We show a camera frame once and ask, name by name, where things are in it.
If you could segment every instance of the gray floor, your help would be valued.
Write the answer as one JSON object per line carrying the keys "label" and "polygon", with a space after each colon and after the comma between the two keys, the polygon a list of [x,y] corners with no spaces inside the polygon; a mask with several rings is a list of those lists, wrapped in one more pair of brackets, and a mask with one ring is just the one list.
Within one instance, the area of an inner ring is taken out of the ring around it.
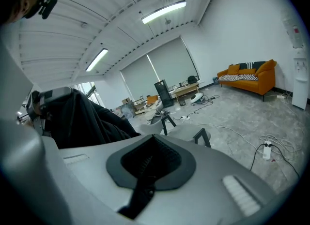
{"label": "gray floor", "polygon": [[[211,106],[199,110],[199,114],[191,114],[191,121],[186,120],[184,123],[191,122],[206,128],[211,133],[210,143],[213,149],[227,154],[244,167],[250,168],[255,152],[253,146],[229,129],[207,124],[231,128],[256,147],[264,142],[259,140],[260,136],[272,134],[278,139],[292,142],[297,149],[300,149],[291,164],[299,173],[302,172],[309,155],[306,130],[310,124],[309,105],[307,105],[306,111],[303,111],[291,104],[283,103],[274,96],[277,93],[273,91],[266,94],[265,102],[258,94],[228,86],[211,86],[203,92],[209,97],[213,95],[220,97],[215,99]],[[165,110],[170,112],[172,118],[178,119],[200,108],[200,106],[190,105],[188,99],[190,96],[187,97],[185,106],[179,106],[175,102],[174,106]],[[135,116],[130,122],[137,131],[139,131],[140,124],[148,123],[143,115]],[[168,130],[171,127],[171,124],[167,124]],[[293,157],[292,153],[282,147],[280,149],[287,157]],[[296,173],[291,166],[283,160],[278,160],[279,158],[281,158],[279,155],[272,153],[271,159],[265,161],[262,159],[262,155],[257,153],[252,169],[277,193],[293,185],[297,180]]]}

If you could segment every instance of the table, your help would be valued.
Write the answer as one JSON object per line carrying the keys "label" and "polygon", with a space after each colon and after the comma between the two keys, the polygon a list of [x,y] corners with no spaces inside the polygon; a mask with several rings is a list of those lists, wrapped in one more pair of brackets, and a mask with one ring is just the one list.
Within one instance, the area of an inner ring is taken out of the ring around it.
{"label": "table", "polygon": [[187,94],[187,93],[189,93],[191,91],[194,91],[194,90],[197,90],[197,92],[199,92],[199,90],[198,90],[198,82],[190,84],[190,85],[185,86],[185,87],[178,88],[177,90],[174,90],[173,93],[175,94],[176,100],[179,103],[178,97],[180,97],[180,96],[182,96],[184,94]]}

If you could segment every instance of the ceiling light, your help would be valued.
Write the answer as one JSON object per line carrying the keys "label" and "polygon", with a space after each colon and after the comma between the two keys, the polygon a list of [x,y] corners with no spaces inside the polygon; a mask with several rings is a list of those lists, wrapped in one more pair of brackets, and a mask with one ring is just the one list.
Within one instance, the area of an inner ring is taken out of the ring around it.
{"label": "ceiling light", "polygon": [[176,9],[179,9],[181,7],[185,7],[186,6],[186,1],[185,0],[182,0],[182,1],[179,1],[179,2],[176,2],[174,4],[171,4],[171,5],[168,5],[168,6],[164,6],[154,12],[152,12],[151,14],[145,16],[142,18],[142,22],[144,24],[150,22],[151,20],[159,17],[159,16],[162,16],[168,12],[171,12],[173,10],[176,10]]}
{"label": "ceiling light", "polygon": [[104,57],[104,55],[108,52],[107,49],[102,49],[99,54],[95,57],[95,59],[91,62],[91,64],[87,67],[86,71],[91,71],[94,66]]}

